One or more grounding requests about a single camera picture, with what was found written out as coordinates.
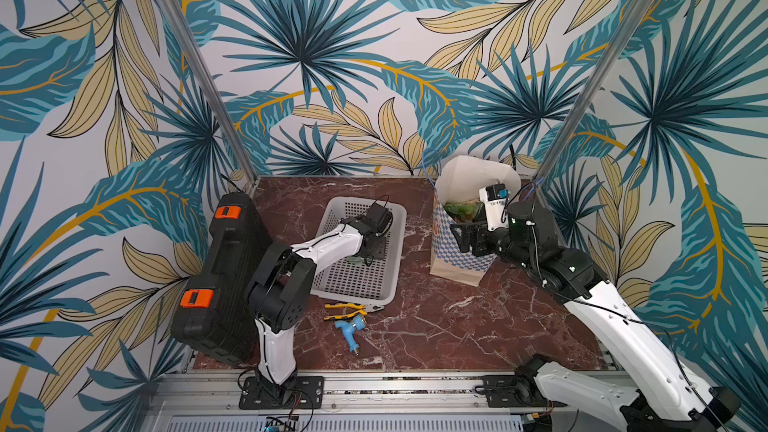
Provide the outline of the blue plastic fitting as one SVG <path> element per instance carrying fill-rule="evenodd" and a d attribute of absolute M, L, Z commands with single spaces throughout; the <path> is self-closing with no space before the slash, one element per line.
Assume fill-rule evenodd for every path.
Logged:
<path fill-rule="evenodd" d="M 351 319 L 336 320 L 334 326 L 341 331 L 348 344 L 349 351 L 354 355 L 358 355 L 360 345 L 355 340 L 355 333 L 365 328 L 365 318 L 362 315 L 355 315 Z"/>

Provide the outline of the aluminium frame post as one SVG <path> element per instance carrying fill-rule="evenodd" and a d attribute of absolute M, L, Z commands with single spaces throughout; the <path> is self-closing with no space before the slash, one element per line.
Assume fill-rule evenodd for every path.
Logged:
<path fill-rule="evenodd" d="M 617 19 L 616 28 L 611 39 L 606 43 L 606 47 L 597 60 L 591 75 L 585 83 L 584 89 L 579 94 L 572 110 L 567 118 L 562 122 L 558 134 L 553 139 L 544 160 L 534 175 L 534 180 L 546 181 L 551 175 L 557 163 L 559 156 L 567 148 L 568 142 L 575 134 L 582 118 L 586 114 L 588 106 L 591 104 L 594 95 L 598 92 L 602 82 L 610 72 L 614 63 L 619 59 L 621 53 L 628 45 L 634 32 L 644 21 L 648 10 L 652 7 L 655 0 L 629 0 L 627 7 Z"/>
<path fill-rule="evenodd" d="M 213 77 L 204 61 L 203 55 L 196 43 L 194 34 L 182 12 L 181 0 L 156 0 L 169 28 L 176 36 L 182 55 L 187 59 L 190 72 L 198 80 L 204 98 L 211 106 L 216 120 L 219 122 L 224 137 L 229 142 L 236 162 L 244 172 L 249 187 L 258 185 L 259 176 L 250 161 L 240 138 L 237 135 L 231 116 L 216 87 Z"/>

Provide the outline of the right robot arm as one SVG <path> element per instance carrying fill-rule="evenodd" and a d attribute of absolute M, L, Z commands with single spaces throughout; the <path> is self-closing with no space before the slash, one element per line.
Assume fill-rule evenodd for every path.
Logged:
<path fill-rule="evenodd" d="M 493 254 L 524 268 L 535 285 L 591 330 L 634 382 L 631 387 L 613 385 L 536 358 L 523 375 L 543 398 L 623 431 L 725 429 L 740 398 L 685 366 L 670 333 L 642 322 L 589 254 L 562 245 L 550 210 L 502 200 L 484 209 L 481 222 L 451 225 L 459 250 Z"/>

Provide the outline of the orange green soup packet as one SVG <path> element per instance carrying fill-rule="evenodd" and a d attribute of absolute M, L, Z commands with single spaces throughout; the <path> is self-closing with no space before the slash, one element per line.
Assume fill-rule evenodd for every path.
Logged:
<path fill-rule="evenodd" d="M 354 266 L 368 266 L 370 264 L 370 261 L 367 258 L 358 257 L 358 256 L 347 257 L 345 261 L 348 264 L 351 264 Z"/>

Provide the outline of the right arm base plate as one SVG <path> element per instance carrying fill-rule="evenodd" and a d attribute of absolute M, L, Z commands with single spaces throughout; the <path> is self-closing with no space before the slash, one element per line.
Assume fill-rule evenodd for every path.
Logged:
<path fill-rule="evenodd" d="M 486 375 L 475 392 L 486 398 L 489 408 L 530 406 L 533 391 L 530 381 L 517 375 Z"/>

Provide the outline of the left aluminium frame post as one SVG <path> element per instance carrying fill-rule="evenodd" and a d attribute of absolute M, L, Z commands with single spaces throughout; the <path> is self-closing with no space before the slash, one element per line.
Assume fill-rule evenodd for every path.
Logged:
<path fill-rule="evenodd" d="M 231 116 L 216 87 L 213 77 L 204 61 L 203 55 L 196 43 L 194 34 L 182 12 L 181 0 L 156 0 L 169 28 L 176 36 L 182 55 L 187 59 L 190 72 L 198 80 L 204 98 L 211 106 L 216 120 L 219 122 L 224 137 L 229 142 L 236 162 L 244 172 L 249 187 L 258 185 L 259 176 L 250 161 L 240 138 L 237 135 Z"/>

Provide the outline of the right aluminium frame post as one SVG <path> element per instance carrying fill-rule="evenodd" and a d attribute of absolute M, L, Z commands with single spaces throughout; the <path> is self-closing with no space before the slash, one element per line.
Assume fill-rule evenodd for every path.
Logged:
<path fill-rule="evenodd" d="M 588 106 L 591 104 L 594 95 L 598 92 L 602 82 L 610 72 L 614 63 L 619 59 L 621 53 L 628 45 L 634 32 L 644 21 L 648 10 L 652 7 L 655 0 L 629 0 L 627 7 L 617 19 L 616 28 L 611 39 L 606 43 L 606 47 L 597 60 L 591 75 L 585 83 L 584 89 L 579 94 L 572 110 L 567 118 L 562 122 L 558 134 L 553 139 L 544 160 L 534 175 L 534 180 L 546 181 L 551 175 L 557 163 L 559 156 L 567 148 L 568 142 L 575 134 L 582 118 L 586 114 Z"/>

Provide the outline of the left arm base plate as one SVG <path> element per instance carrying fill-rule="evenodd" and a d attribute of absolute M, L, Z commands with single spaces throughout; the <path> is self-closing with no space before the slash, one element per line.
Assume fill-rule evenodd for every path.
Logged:
<path fill-rule="evenodd" d="M 240 410 L 316 410 L 322 407 L 325 378 L 323 376 L 291 377 L 276 385 L 260 375 L 249 377 L 242 386 Z"/>

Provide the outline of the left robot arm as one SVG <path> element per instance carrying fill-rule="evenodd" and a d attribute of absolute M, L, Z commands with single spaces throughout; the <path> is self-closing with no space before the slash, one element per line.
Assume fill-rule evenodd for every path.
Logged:
<path fill-rule="evenodd" d="M 304 243 L 274 243 L 265 252 L 247 294 L 260 349 L 256 390 L 285 404 L 296 395 L 295 328 L 304 314 L 315 275 L 341 259 L 371 261 L 385 243 L 393 214 L 384 204 L 344 219 Z"/>

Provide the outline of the black orange tool case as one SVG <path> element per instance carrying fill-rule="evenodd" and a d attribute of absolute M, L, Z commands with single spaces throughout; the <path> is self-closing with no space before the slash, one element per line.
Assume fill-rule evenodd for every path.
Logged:
<path fill-rule="evenodd" d="M 170 325 L 177 341 L 216 361 L 238 366 L 257 338 L 248 285 L 272 244 L 251 197 L 221 197 L 210 222 L 212 243 L 202 271 L 190 277 Z"/>

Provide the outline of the white plastic basket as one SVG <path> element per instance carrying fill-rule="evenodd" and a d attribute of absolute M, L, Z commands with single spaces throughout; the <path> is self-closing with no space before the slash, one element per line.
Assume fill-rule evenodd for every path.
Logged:
<path fill-rule="evenodd" d="M 370 261 L 368 266 L 354 266 L 343 258 L 315 274 L 311 294 L 336 302 L 350 302 L 366 305 L 385 306 L 396 295 L 400 271 L 406 209 L 388 202 L 384 196 L 378 203 L 393 215 L 393 223 L 387 234 L 387 255 L 385 260 Z"/>

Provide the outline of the yellow black pliers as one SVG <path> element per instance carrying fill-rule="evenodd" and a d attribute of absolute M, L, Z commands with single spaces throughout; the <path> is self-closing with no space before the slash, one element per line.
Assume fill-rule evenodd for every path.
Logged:
<path fill-rule="evenodd" d="M 337 321 L 349 320 L 357 316 L 367 317 L 368 315 L 383 311 L 384 306 L 356 303 L 334 303 L 325 304 L 324 310 L 326 311 L 324 321 Z"/>

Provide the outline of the aluminium front rail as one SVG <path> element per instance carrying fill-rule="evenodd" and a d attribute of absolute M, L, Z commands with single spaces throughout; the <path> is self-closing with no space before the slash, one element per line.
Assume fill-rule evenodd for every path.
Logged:
<path fill-rule="evenodd" d="M 515 431 L 529 407 L 491 408 L 476 393 L 483 371 L 323 371 L 319 408 L 301 411 L 306 431 Z M 162 379 L 142 431 L 264 427 L 267 412 L 243 410 L 240 370 L 192 370 Z"/>

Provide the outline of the checkered paper bag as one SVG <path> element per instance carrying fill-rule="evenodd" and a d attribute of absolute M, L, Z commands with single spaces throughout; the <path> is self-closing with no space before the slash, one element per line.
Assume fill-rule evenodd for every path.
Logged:
<path fill-rule="evenodd" d="M 479 205 L 480 190 L 501 183 L 510 194 L 522 188 L 522 179 L 508 162 L 458 155 L 430 176 L 435 190 L 430 273 L 477 286 L 495 260 L 493 254 L 477 257 L 462 252 L 450 227 L 457 221 L 448 213 L 451 204 Z"/>

